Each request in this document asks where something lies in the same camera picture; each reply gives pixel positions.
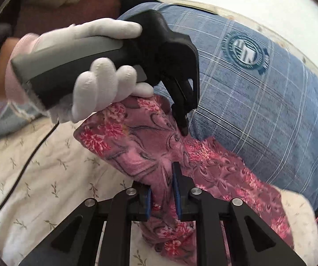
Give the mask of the white gloved left hand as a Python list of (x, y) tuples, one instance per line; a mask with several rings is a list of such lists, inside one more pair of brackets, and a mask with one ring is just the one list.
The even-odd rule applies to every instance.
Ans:
[[(12, 39), (10, 57), (30, 54), (55, 46), (57, 43), (75, 41), (87, 37), (105, 36), (112, 39), (135, 39), (141, 35), (142, 27), (135, 22), (102, 18), (80, 25), (56, 29), (43, 35), (26, 34), (21, 39)], [(108, 58), (94, 60), (90, 68), (82, 72), (74, 85), (73, 93), (64, 97), (43, 114), (52, 122), (77, 123), (112, 103), (120, 102), (130, 95), (148, 98), (154, 89), (147, 83), (137, 82), (137, 72), (130, 65), (115, 68)]]

